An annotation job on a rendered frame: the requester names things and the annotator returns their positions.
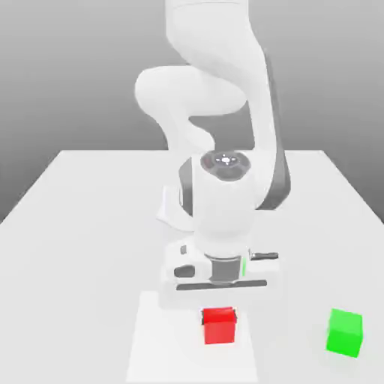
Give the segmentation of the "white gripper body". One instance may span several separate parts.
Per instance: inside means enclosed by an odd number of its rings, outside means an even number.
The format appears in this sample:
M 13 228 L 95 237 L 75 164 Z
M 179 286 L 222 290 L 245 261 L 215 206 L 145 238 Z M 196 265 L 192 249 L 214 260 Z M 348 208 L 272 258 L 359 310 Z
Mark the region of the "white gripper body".
M 176 289 L 175 281 L 158 279 L 159 303 L 166 309 L 200 310 L 202 308 L 248 308 L 257 302 L 274 300 L 281 295 L 281 278 L 240 281 L 230 286 L 209 286 L 208 283 L 187 285 Z

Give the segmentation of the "small red cube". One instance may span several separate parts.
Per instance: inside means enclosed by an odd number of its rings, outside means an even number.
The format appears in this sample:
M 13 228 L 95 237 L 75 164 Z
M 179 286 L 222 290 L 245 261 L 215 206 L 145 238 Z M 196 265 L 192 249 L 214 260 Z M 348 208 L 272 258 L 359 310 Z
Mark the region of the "small red cube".
M 235 341 L 237 314 L 234 307 L 203 308 L 205 344 L 231 344 Z

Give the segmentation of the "small green cube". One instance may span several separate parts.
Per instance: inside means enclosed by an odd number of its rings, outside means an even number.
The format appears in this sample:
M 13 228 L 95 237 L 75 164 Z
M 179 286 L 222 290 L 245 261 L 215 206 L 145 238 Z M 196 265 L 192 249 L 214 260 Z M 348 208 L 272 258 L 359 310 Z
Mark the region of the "small green cube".
M 357 358 L 363 337 L 363 318 L 360 313 L 331 309 L 325 344 L 329 352 Z

